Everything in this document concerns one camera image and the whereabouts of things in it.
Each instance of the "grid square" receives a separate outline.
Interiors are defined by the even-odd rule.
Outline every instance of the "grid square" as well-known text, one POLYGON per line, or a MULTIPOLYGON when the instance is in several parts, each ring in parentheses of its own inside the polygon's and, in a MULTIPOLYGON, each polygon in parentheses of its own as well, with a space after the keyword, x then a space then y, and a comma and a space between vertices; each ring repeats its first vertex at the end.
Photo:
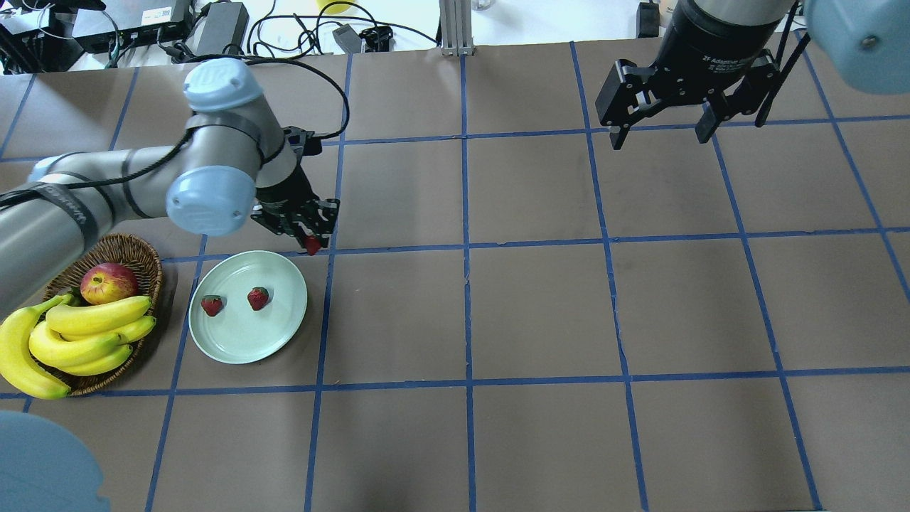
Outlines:
POLYGON ((104 472, 98 495, 110 498, 111 509, 145 510, 166 408, 166 396, 106 396, 35 400, 29 413, 86 444, 104 472))
POLYGON ((173 146, 192 112, 183 82, 197 64, 140 67, 114 149, 173 146))
MULTIPOLYGON (((335 177, 338 174, 337 147, 327 146, 321 155, 305 157, 302 162, 313 191, 322 198, 335 197, 335 177)), ((247 219, 237 232, 223 237, 208 237, 206 254, 234 254, 243 251, 304 252, 297 240, 288 235, 276 235, 247 219)))
POLYGON ((112 389, 170 388, 196 263, 165 263, 164 272, 163 287, 158 295, 157 324, 143 345, 143 350, 148 349, 151 355, 133 372, 114 381, 112 389))
POLYGON ((815 485, 828 510, 910 503, 910 375, 789 379, 815 485))
POLYGON ((132 79, 126 68, 38 75, 4 158, 106 151, 132 79))
MULTIPOLYGON (((348 74, 346 56, 305 56, 300 62, 329 75, 344 89, 348 74)), ((250 70, 282 127, 329 133, 341 126, 341 95, 322 77, 296 66, 252 66, 250 70)), ((355 110, 359 108, 353 99, 350 103, 355 105, 355 110)))
POLYGON ((636 383, 652 510, 809 510, 777 379, 636 383))
POLYGON ((623 384, 474 388, 478 510, 638 510, 623 384))
POLYGON ((885 226, 910 226, 910 120, 840 123, 841 134, 885 226))
POLYGON ((312 393, 178 396, 153 510, 301 510, 312 415, 312 393))
POLYGON ((751 244, 786 368, 910 364, 910 303, 879 235, 751 244))
POLYGON ((4 100, 4 107, 0 108, 0 134, 3 134, 4 139, 13 125, 15 113, 31 80, 31 75, 6 75, 0 80, 0 97, 4 100))
POLYGON ((895 249, 897 260, 901 264, 904 276, 910 279, 910 232, 907 233, 890 233, 888 240, 895 249))
POLYGON ((717 156, 689 130, 635 133, 622 151, 593 137, 610 236, 736 232, 717 156))
POLYGON ((568 44, 481 46, 465 67, 470 133, 584 128, 568 44))
POLYGON ((464 388, 323 394, 313 510, 467 510, 464 401, 464 388))
POLYGON ((465 377, 461 251, 335 259, 326 383, 465 377))
POLYGON ((600 244, 470 257, 474 378, 622 372, 600 244))
MULTIPOLYGON (((181 388, 316 383, 329 258, 295 256, 289 259, 297 265, 307 282, 307 312, 303 317, 303 323, 288 344, 278 352, 254 363, 224 364, 203 354, 193 341, 193 336, 187 333, 183 362, 180 365, 179 385, 181 388)), ((219 261, 204 262, 201 276, 204 277, 218 263, 219 261)))
POLYGON ((27 162, 0 162, 0 192, 6 192, 7 190, 23 185, 28 179, 28 173, 32 172, 32 168, 36 163, 37 160, 27 162))
POLYGON ((178 227, 169 217, 124 220, 111 232, 136 235, 151 244, 161 258, 196 256, 202 244, 202 235, 178 227))
POLYGON ((468 142, 470 241, 600 238, 584 135, 468 142))
POLYGON ((355 107, 348 139, 461 133, 457 58, 442 56, 436 48, 356 54, 353 58, 350 103, 355 107))
POLYGON ((841 78, 831 58, 813 41, 803 58, 812 61, 815 74, 822 83, 824 95, 834 115, 839 118, 860 116, 900 116, 910 114, 910 94, 873 95, 848 86, 841 78))
POLYGON ((721 128, 717 138, 746 230, 875 226, 830 125, 721 128))
POLYGON ((613 270, 632 373, 774 369, 740 241, 620 243, 613 270))
POLYGON ((462 243, 459 141, 348 146, 338 247, 462 243))

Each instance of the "metal post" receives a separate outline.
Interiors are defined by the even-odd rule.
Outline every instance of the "metal post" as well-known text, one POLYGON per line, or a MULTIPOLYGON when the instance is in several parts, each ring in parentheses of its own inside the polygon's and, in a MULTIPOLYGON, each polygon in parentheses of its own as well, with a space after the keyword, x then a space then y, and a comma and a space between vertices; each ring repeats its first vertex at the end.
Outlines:
POLYGON ((444 56, 474 55, 470 0, 440 0, 440 26, 444 56))

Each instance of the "white cable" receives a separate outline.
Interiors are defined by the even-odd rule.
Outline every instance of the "white cable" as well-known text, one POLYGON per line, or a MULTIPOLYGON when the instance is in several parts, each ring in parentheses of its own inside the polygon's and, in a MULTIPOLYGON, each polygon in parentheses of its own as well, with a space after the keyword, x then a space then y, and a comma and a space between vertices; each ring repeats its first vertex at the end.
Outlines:
MULTIPOLYGON (((26 4, 25 0, 23 0, 22 5, 28 7, 29 9, 32 9, 33 11, 37 10, 37 9, 32 8, 31 5, 26 4)), ((75 37, 63 37, 63 36, 58 36, 57 34, 51 34, 50 32, 47 32, 46 30, 44 30, 44 28, 41 27, 41 20, 43 20, 45 18, 45 13, 47 12, 47 10, 53 6, 54 6, 54 4, 48 4, 48 5, 45 5, 44 9, 41 9, 41 13, 38 15, 38 22, 37 22, 38 30, 44 32, 45 35, 51 36, 55 39, 63 39, 64 41, 75 41, 76 40, 75 37)))

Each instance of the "blue tape grid line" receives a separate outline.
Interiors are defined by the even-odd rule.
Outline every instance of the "blue tape grid line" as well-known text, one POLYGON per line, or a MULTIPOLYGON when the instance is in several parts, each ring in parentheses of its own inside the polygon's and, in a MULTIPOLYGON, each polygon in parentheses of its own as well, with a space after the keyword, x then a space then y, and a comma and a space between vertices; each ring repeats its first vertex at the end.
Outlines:
MULTIPOLYGON (((354 67, 354 56, 348 54, 348 66, 345 72, 344 92, 350 96, 351 69, 354 67)), ((347 145, 347 139, 344 132, 339 135, 339 159, 335 175, 335 197, 341 197, 341 180, 342 170, 344 169, 344 149, 347 145)), ((313 420, 309 431, 309 456, 307 461, 307 482, 304 488, 303 509, 309 512, 313 507, 313 485, 316 478, 316 453, 319 445, 319 416, 322 411, 322 392, 325 388, 324 378, 326 373, 326 350, 329 343, 329 311, 332 301, 332 283, 335 276, 335 252, 338 241, 339 230, 336 226, 334 236, 332 236, 329 248, 329 269, 326 273, 326 296, 322 303, 322 329, 319 333, 319 359, 316 370, 316 389, 313 398, 313 420)))
MULTIPOLYGON (((28 95, 32 93, 32 86, 35 84, 35 79, 38 77, 37 74, 32 75, 28 80, 28 85, 25 86, 25 93, 22 95, 22 99, 19 101, 19 107, 15 110, 13 115, 13 121, 9 125, 9 131, 6 132, 6 137, 3 139, 3 146, 0 147, 0 157, 3 157, 6 154, 6 147, 9 145, 9 141, 13 138, 13 132, 15 131, 15 125, 19 123, 19 117, 22 115, 23 109, 25 109, 25 101, 28 100, 28 95)), ((0 161, 10 161, 13 159, 0 159, 0 161)))
MULTIPOLYGON (((870 121, 900 121, 908 120, 910 115, 895 115, 895 116, 863 116, 863 117, 852 117, 852 118, 834 118, 833 121, 836 123, 857 123, 857 122, 870 122, 870 121)), ((830 118, 819 118, 819 119, 776 119, 769 120, 766 124, 772 126, 788 126, 788 125, 821 125, 831 123, 830 118)), ((723 123, 725 127, 750 127, 753 126, 753 123, 750 121, 727 121, 723 123)), ((654 131, 654 130, 667 130, 667 129, 693 129, 695 124, 677 124, 677 125, 653 125, 653 126, 633 126, 631 127, 632 131, 654 131)), ((587 132, 591 133, 607 133, 610 129, 606 127, 591 127, 589 129, 585 128, 570 128, 570 129, 554 129, 554 130, 538 130, 538 131, 508 131, 508 132, 495 132, 495 133, 468 133, 468 134, 458 134, 458 135, 434 135, 427 137, 397 137, 397 138, 362 138, 362 139, 353 139, 346 140, 345 145, 347 146, 362 146, 368 144, 396 144, 400 142, 430 142, 435 140, 459 140, 459 139, 475 139, 475 138, 509 138, 509 137, 542 137, 548 135, 580 135, 587 132)), ((322 142, 323 146, 338 146, 340 142, 338 140, 325 140, 322 142)), ((0 158, 0 163, 4 162, 29 162, 29 161, 38 161, 40 159, 46 159, 49 157, 54 157, 56 155, 36 155, 33 157, 13 157, 13 158, 0 158)))
MULTIPOLYGON (((361 390, 372 390, 372 389, 421 389, 421 388, 438 388, 438 387, 465 387, 466 388, 466 397, 467 397, 467 407, 468 407, 468 457, 469 457, 469 481, 470 481, 470 508, 472 511, 475 511, 477 508, 476 503, 476 483, 475 483, 475 472, 474 472, 474 450, 473 450, 473 387, 475 386, 497 386, 497 385, 542 385, 542 384, 607 384, 607 383, 624 383, 626 386, 626 397, 627 397, 627 407, 629 412, 630 419, 630 429, 632 433, 632 444, 633 452, 635 454, 635 464, 636 464, 636 476, 639 479, 639 488, 640 488, 640 498, 642 500, 642 508, 648 510, 647 503, 647 493, 644 486, 644 477, 643 469, 641 462, 641 453, 639 448, 639 440, 637 436, 637 427, 635 425, 634 419, 634 405, 632 400, 632 388, 631 383, 639 382, 672 382, 672 381, 691 381, 691 380, 727 380, 727 379, 747 379, 747 378, 778 378, 781 381, 782 389, 784 391, 784 398, 787 403, 788 414, 791 417, 791 422, 794 426, 794 433, 796 434, 797 445, 800 451, 800 457, 804 465, 804 471, 806 473, 807 484, 810 487, 810 494, 812 495, 814 506, 817 509, 821 508, 821 502, 817 495, 817 490, 814 487, 814 480, 812 478, 811 467, 809 466, 809 461, 805 453, 804 444, 802 437, 799 433, 799 426, 796 421, 795 410, 792 402, 792 398, 789 394, 789 388, 786 382, 787 377, 812 377, 812 376, 824 376, 824 375, 851 375, 851 374, 910 374, 910 366, 881 366, 881 367, 867 367, 867 368, 830 368, 830 369, 803 369, 803 370, 785 370, 780 360, 780 355, 777 352, 776 341, 774 339, 773 329, 771 327, 770 318, 767 315, 767 310, 763 302, 763 295, 761 292, 761 285, 758 282, 757 271, 754 268, 754 263, 751 257, 751 250, 749 249, 748 240, 752 238, 771 238, 771 237, 791 237, 791 236, 827 236, 827 235, 848 235, 848 234, 880 234, 885 242, 885 247, 887 248, 889 257, 893 265, 895 266, 895 271, 898 275, 898 278, 904 288, 905 294, 907 295, 908 300, 910 300, 910 291, 908 291, 906 278, 903 274, 900 264, 897 261, 895 256, 894 249, 890 243, 890 240, 887 238, 887 233, 893 232, 910 232, 910 227, 892 227, 886 228, 881 222, 880 217, 875 210, 875 205, 872 202, 871 196, 869 195, 868 190, 865 187, 865 184, 862 180, 862 176, 858 167, 856 166, 852 155, 850 154, 849 148, 846 145, 844 137, 838 127, 838 123, 850 123, 850 122, 869 122, 869 121, 894 121, 894 120, 905 120, 910 119, 908 115, 899 115, 899 116, 868 116, 868 117, 853 117, 853 118, 836 118, 831 109, 831 106, 827 100, 827 97, 824 94, 821 82, 815 73, 814 67, 809 59, 809 56, 806 55, 806 62, 809 66, 810 73, 815 82, 815 86, 822 97, 825 109, 828 114, 828 118, 820 119, 792 119, 792 120, 775 120, 769 121, 768 124, 771 125, 800 125, 800 124, 824 124, 831 123, 834 126, 835 133, 838 137, 838 140, 841 144, 844 155, 847 158, 851 170, 854 173, 854 176, 857 180, 857 185, 860 187, 866 203, 872 212, 873 218, 875 220, 875 228, 867 229, 855 229, 855 230, 821 230, 821 231, 776 231, 776 232, 745 232, 742 224, 742 219, 739 215, 738 208, 735 203, 735 197, 733 195, 732 185, 729 180, 729 176, 726 173, 725 166, 723 164, 723 154, 720 150, 720 146, 716 140, 713 140, 714 148, 719 159, 719 163, 722 167, 722 174, 724 176, 725 185, 727 186, 728 194, 731 197, 732 206, 734 213, 737 219, 737 227, 739 232, 737 233, 707 233, 707 234, 683 234, 683 235, 654 235, 654 236, 633 236, 633 237, 610 237, 606 228, 606 221, 603 217, 602 210, 602 197, 600 193, 600 184, 597 180, 597 166, 596 158, 594 157, 593 143, 592 143, 592 133, 602 133, 608 131, 607 128, 592 128, 590 125, 590 120, 588 116, 588 110, 585 102, 585 93, 583 83, 581 82, 581 70, 578 62, 578 56, 574 43, 570 43, 573 65, 575 68, 576 79, 578 81, 579 93, 581 98, 581 108, 582 114, 584 117, 584 129, 563 129, 563 130, 541 130, 541 131, 526 131, 526 132, 502 132, 502 133, 478 133, 470 134, 467 130, 467 99, 466 99, 466 81, 465 81, 465 60, 464 57, 460 58, 461 65, 461 109, 462 109, 462 130, 459 135, 452 136, 435 136, 435 137, 413 137, 413 138, 375 138, 375 139, 362 139, 362 140, 345 140, 344 135, 342 134, 339 137, 338 141, 327 141, 325 145, 327 146, 338 146, 339 147, 339 162, 338 162, 338 176, 336 179, 336 197, 340 196, 340 187, 341 187, 341 171, 343 165, 343 150, 346 145, 365 145, 365 144, 383 144, 383 143, 400 143, 400 142, 421 142, 421 141, 432 141, 432 140, 451 140, 451 139, 460 139, 462 141, 462 193, 463 197, 463 215, 464 215, 464 242, 462 244, 441 244, 441 245, 429 245, 429 246, 408 246, 408 247, 388 247, 388 248, 364 248, 364 249, 337 249, 335 245, 335 240, 337 237, 333 237, 331 247, 328 251, 323 251, 319 256, 329 257, 329 269, 327 276, 327 291, 324 302, 324 313, 323 313, 323 325, 322 333, 320 335, 320 350, 319 350, 319 362, 318 362, 318 376, 316 384, 309 385, 287 385, 287 386, 251 386, 251 387, 221 387, 221 388, 186 388, 180 389, 177 387, 180 365, 182 364, 182 358, 184 349, 187 341, 188 334, 188 322, 187 319, 184 319, 183 330, 180 336, 180 343, 177 350, 177 359, 175 361, 175 368, 172 375, 171 385, 168 389, 152 389, 152 390, 106 390, 96 393, 97 396, 167 396, 167 409, 165 413, 164 423, 162 425, 161 435, 158 443, 158 449, 156 454, 156 461, 153 468, 152 478, 149 483, 149 490, 147 496, 146 511, 151 510, 155 488, 157 485, 157 478, 160 471, 161 459, 164 454, 164 448, 167 442, 167 430, 169 426, 170 415, 173 409, 173 402, 176 396, 179 395, 214 395, 214 394, 271 394, 271 393, 314 393, 317 397, 314 404, 314 415, 313 415, 313 430, 311 432, 310 438, 310 459, 308 467, 308 480, 306 488, 306 501, 305 509, 311 509, 311 499, 312 499, 312 487, 313 487, 313 476, 315 470, 316 462, 316 447, 318 442, 318 432, 319 432, 319 403, 321 401, 321 394, 323 392, 346 392, 346 391, 361 391, 361 390), (467 141, 473 138, 509 138, 509 137, 537 137, 537 136, 552 136, 552 135, 575 135, 575 134, 585 134, 588 141, 589 149, 589 159, 591 161, 591 176, 594 183, 599 220, 602 226, 602 238, 601 239, 580 239, 580 240, 557 240, 557 241, 511 241, 506 243, 470 243, 469 236, 469 225, 468 225, 468 160, 467 160, 467 151, 468 144, 467 141), (750 272, 753 274, 753 283, 755 284, 756 293, 759 296, 760 305, 763 309, 763 317, 765 319, 766 328, 769 333, 769 343, 772 346, 776 370, 773 371, 758 371, 758 372, 734 372, 734 373, 702 373, 702 374, 630 374, 628 363, 625 359, 624 353, 622 352, 622 339, 619 336, 620 327, 618 316, 615 311, 615 281, 613 279, 612 273, 612 255, 611 255, 611 245, 613 243, 626 243, 626 242, 647 242, 647 241, 696 241, 696 240, 718 240, 718 239, 736 239, 739 238, 743 242, 744 250, 746 251, 747 260, 750 265, 750 272), (618 347, 620 351, 622 374, 621 375, 582 375, 582 376, 563 376, 563 377, 529 377, 529 378, 500 378, 500 379, 474 379, 472 374, 472 360, 471 360, 471 348, 470 348, 470 280, 466 279, 465 283, 465 329, 466 329, 466 378, 464 380, 441 380, 441 381, 403 381, 403 382, 384 382, 384 383, 354 383, 354 384, 329 384, 325 385, 323 383, 324 375, 324 365, 325 365, 325 352, 326 352, 326 343, 328 335, 328 326, 329 326, 329 304, 330 304, 330 295, 331 295, 331 281, 333 276, 334 268, 334 257, 338 254, 370 254, 370 253, 380 253, 380 252, 402 252, 402 251, 454 251, 462 250, 465 254, 465 275, 466 278, 470 277, 470 250, 472 249, 493 249, 498 247, 533 247, 533 246, 543 246, 543 245, 578 245, 578 244, 595 244, 602 243, 605 251, 605 259, 607 264, 607 271, 609 276, 609 282, 611 286, 611 297, 613 303, 613 316, 614 316, 614 327, 617 331, 618 338, 618 347)), ((345 83, 345 90, 349 92, 350 87, 350 70, 351 70, 352 58, 349 56, 348 59, 348 70, 347 78, 345 83)), ((126 94, 126 101, 124 107, 120 113, 118 121, 116 123, 114 136, 112 138, 110 148, 113 148, 116 144, 117 137, 119 135, 120 129, 123 126, 126 112, 128 109, 130 98, 133 94, 135 86, 137 84, 137 79, 140 69, 137 68, 134 71, 132 80, 129 86, 129 90, 126 94)), ((23 98, 19 104, 19 107, 14 115, 12 124, 3 142, 3 146, 0 148, 0 161, 2 162, 16 162, 16 161, 35 161, 41 159, 41 157, 32 157, 32 158, 2 158, 5 154, 7 145, 9 144, 10 139, 15 130, 15 126, 20 118, 24 107, 25 102, 29 97, 29 94, 32 90, 32 87, 35 83, 36 76, 32 76, 29 81, 23 98)), ((725 126, 730 127, 748 127, 752 123, 747 121, 734 121, 730 123, 725 123, 725 126)), ((649 126, 649 127, 633 127, 635 130, 662 130, 662 129, 681 129, 681 128, 692 128, 694 124, 684 124, 684 125, 658 125, 658 126, 649 126)), ((195 290, 198 286, 198 280, 201 275, 202 264, 204 261, 214 261, 224 259, 230 254, 205 254, 207 239, 202 238, 200 242, 199 252, 196 256, 187 256, 179 258, 169 258, 164 259, 164 262, 175 263, 175 262, 190 262, 194 261, 197 264, 196 272, 194 275, 192 290, 195 290)), ((289 257, 301 256, 300 252, 289 251, 284 253, 289 257)), ((21 393, 3 393, 0 394, 0 400, 4 399, 25 399, 24 412, 27 412, 31 403, 32 398, 21 393)))
POLYGON ((622 381, 625 384, 626 412, 629 416, 629 433, 632 439, 632 458, 635 461, 635 477, 638 480, 639 499, 642 503, 642 510, 648 512, 648 491, 644 481, 644 467, 642 464, 642 448, 638 436, 638 421, 635 419, 635 402, 632 396, 632 378, 629 374, 629 362, 626 360, 625 351, 622 349, 622 328, 620 327, 620 317, 616 305, 616 279, 613 274, 613 257, 610 247, 610 234, 607 231, 607 222, 603 213, 603 199, 601 194, 601 183, 597 174, 597 159, 594 154, 594 140, 591 130, 591 120, 588 116, 588 102, 584 93, 584 83, 581 80, 581 66, 578 62, 578 52, 575 48, 574 41, 569 43, 571 50, 572 65, 575 68, 575 80, 578 82, 578 94, 581 100, 581 113, 584 118, 585 137, 588 142, 588 160, 591 165, 591 181, 594 186, 594 199, 597 203, 597 217, 601 224, 601 243, 603 244, 603 254, 606 260, 607 282, 610 284, 610 302, 612 305, 613 327, 616 332, 616 344, 620 356, 620 368, 622 369, 622 381))
MULTIPOLYGON (((837 235, 869 235, 878 234, 877 228, 858 228, 853 230, 816 230, 816 231, 755 231, 747 232, 749 239, 784 238, 784 237, 812 237, 812 236, 837 236, 837 235)), ((889 233, 910 232, 910 227, 885 228, 889 233)), ((739 239, 739 233, 701 233, 683 235, 639 235, 627 237, 610 237, 610 243, 640 243, 649 241, 703 241, 703 240, 728 240, 739 239)), ((550 247, 558 245, 596 245, 603 243, 602 239, 562 239, 562 240, 530 240, 530 241, 505 241, 505 242, 473 242, 472 249, 498 249, 502 247, 550 247)), ((408 245, 399 247, 365 247, 360 249, 326 249, 315 256, 307 256, 301 251, 278 251, 278 254, 287 258, 325 258, 331 254, 386 254, 390 252, 430 252, 430 251, 461 251, 463 244, 448 243, 438 245, 408 245)), ((205 254, 202 256, 176 256, 162 258, 163 263, 187 263, 191 261, 220 261, 233 256, 228 253, 205 254)))
POLYGON ((774 328, 771 324, 771 315, 768 313, 768 307, 764 301, 764 292, 762 291, 762 284, 759 281, 758 271, 755 268, 755 260, 753 259, 752 248, 749 244, 749 237, 747 237, 745 234, 743 216, 740 214, 739 206, 736 203, 736 194, 733 192, 733 184, 730 181, 730 175, 727 172, 727 166, 723 160, 723 153, 721 152, 721 145, 717 141, 716 134, 711 137, 711 143, 714 147, 714 153, 717 155, 717 163, 721 168, 721 174, 723 175, 723 184, 727 189, 727 195, 730 198, 730 205, 733 208, 733 216, 736 219, 736 228, 740 232, 740 239, 743 244, 746 263, 749 266, 749 273, 752 274, 752 283, 755 288, 755 296, 758 299, 758 306, 762 312, 764 329, 768 336, 768 343, 771 345, 771 354, 774 358, 774 366, 777 368, 778 379, 781 383, 781 390, 784 393, 784 403, 786 404, 787 414, 790 416, 790 426, 794 431, 796 449, 799 452, 800 461, 803 464, 803 472, 805 474, 806 484, 809 487, 809 496, 812 499, 812 503, 815 509, 821 510, 822 502, 818 496, 818 490, 815 487, 815 479, 812 474, 812 467, 809 464, 809 455, 807 455, 805 451, 805 443, 803 442, 803 435, 799 427, 799 419, 796 417, 793 398, 790 396, 790 385, 787 383, 787 377, 784 373, 784 363, 781 359, 781 354, 777 347, 777 340, 774 337, 774 328))
POLYGON ((123 120, 126 118, 126 111, 129 110, 129 100, 133 97, 133 91, 136 90, 136 81, 139 79, 139 67, 133 70, 133 79, 129 82, 129 89, 126 91, 126 100, 123 102, 123 109, 120 110, 120 117, 117 118, 116 126, 114 127, 114 136, 111 138, 111 144, 108 146, 108 151, 113 151, 114 146, 116 146, 116 140, 120 136, 120 129, 123 127, 123 120))
MULTIPOLYGON (((203 235, 199 242, 199 255, 206 253, 206 243, 208 236, 203 235)), ((146 512, 151 512, 155 503, 155 490, 158 484, 158 475, 161 471, 161 460, 164 457, 165 444, 167 443, 167 431, 170 428, 170 417, 174 410, 174 398, 177 396, 177 383, 180 378, 180 366, 183 364, 184 349, 187 346, 187 336, 189 334, 189 311, 192 307, 193 293, 199 285, 199 277, 202 275, 202 259, 196 262, 196 270, 193 273, 193 283, 190 286, 189 299, 187 299, 187 311, 183 319, 183 329, 180 332, 180 344, 177 347, 177 359, 174 361, 174 372, 171 374, 171 385, 167 390, 167 405, 165 406, 165 417, 161 425, 161 435, 158 438, 158 448, 155 452, 155 464, 152 466, 152 477, 148 482, 148 494, 146 496, 146 512)))
MULTIPOLYGON (((795 36, 799 40, 802 40, 803 38, 801 33, 796 33, 795 36)), ((885 244, 885 249, 888 251, 888 258, 891 259, 891 264, 895 267, 897 279, 901 282, 901 287, 904 289, 904 296, 908 301, 910 301, 910 286, 907 286, 907 279, 904 275, 903 269, 901 269, 901 263, 895 254, 895 248, 891 245, 891 241, 888 239, 885 225, 882 223, 882 218, 878 215, 878 210, 875 208, 875 205, 872 202, 872 195, 869 194, 869 189, 865 186, 863 176, 860 173, 859 168, 856 166, 856 162, 853 158, 853 155, 850 153, 850 149, 847 147, 846 140, 844 139, 844 134, 841 133, 841 128, 838 125, 839 121, 834 117, 834 111, 831 109, 831 104, 828 102, 828 96, 824 93, 822 81, 819 80, 818 74, 815 72, 815 66, 812 64, 812 59, 809 57, 808 51, 803 53, 803 58, 805 59, 806 66, 809 68, 809 74, 812 75, 812 80, 815 82, 815 88, 818 89, 818 96, 822 99, 824 110, 828 114, 827 121, 830 122, 831 126, 834 128, 834 134, 837 136, 837 142, 841 145, 841 150, 844 152, 844 157, 847 159, 847 163, 850 164, 850 170, 853 172, 854 178, 856 179, 856 185, 859 187, 860 192, 862 192, 865 204, 869 208, 869 212, 872 214, 872 219, 875 221, 875 226, 882 237, 882 242, 885 244)))
MULTIPOLYGON (((910 374, 910 366, 869 366, 865 368, 807 368, 803 370, 784 370, 787 377, 824 377, 836 375, 888 375, 910 374)), ((473 379, 474 387, 495 387, 514 385, 558 385, 558 384, 620 384, 626 380, 634 383, 685 382, 685 381, 730 381, 741 379, 776 379, 777 370, 759 370, 751 372, 707 372, 695 374, 631 374, 624 375, 564 375, 557 377, 506 377, 473 379)), ((344 393, 371 390, 393 389, 432 389, 456 388, 468 385, 466 379, 430 380, 430 381, 390 381, 376 383, 323 384, 323 393, 344 393)), ((176 396, 209 396, 219 394, 281 394, 281 393, 315 393, 315 384, 264 385, 243 387, 201 387, 178 388, 176 396)), ((168 396, 167 389, 107 389, 92 396, 168 396)), ((0 393, 0 400, 24 400, 24 393, 0 393)))
POLYGON ((468 508, 477 512, 477 472, 474 457, 474 358, 471 349, 470 223, 468 201, 468 79, 465 56, 459 56, 461 89, 461 220, 464 251, 465 410, 468 428, 468 508))

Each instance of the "banana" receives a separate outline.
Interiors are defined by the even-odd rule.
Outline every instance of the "banana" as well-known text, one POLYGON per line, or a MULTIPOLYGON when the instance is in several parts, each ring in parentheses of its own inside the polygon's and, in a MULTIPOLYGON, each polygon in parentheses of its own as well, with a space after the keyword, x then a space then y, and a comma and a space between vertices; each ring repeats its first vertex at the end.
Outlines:
POLYGON ((35 398, 63 398, 70 387, 45 371, 28 352, 28 338, 41 313, 69 302, 72 295, 57 295, 37 306, 14 311, 0 325, 0 374, 20 391, 35 398))
POLYGON ((57 368, 70 375, 78 375, 80 377, 103 374, 105 372, 110 372, 123 364, 132 352, 132 345, 121 345, 112 353, 109 353, 101 359, 95 359, 91 363, 78 364, 76 366, 57 366, 57 368))
POLYGON ((28 349, 38 361, 48 366, 78 366, 91 363, 112 353, 120 345, 120 334, 95 334, 78 342, 68 342, 40 322, 28 339, 28 349))
MULTIPOLYGON (((128 323, 121 327, 116 327, 110 331, 104 331, 102 334, 116 333, 120 335, 120 344, 132 343, 145 338, 149 333, 152 332, 152 329, 155 327, 157 320, 154 316, 145 315, 139 318, 134 322, 128 323)), ((79 340, 85 340, 85 338, 91 338, 97 336, 97 334, 65 334, 63 339, 69 342, 77 342, 79 340)))
POLYGON ((60 304, 51 308, 45 318, 51 329, 63 335, 103 333, 138 320, 151 305, 147 295, 82 308, 60 304))

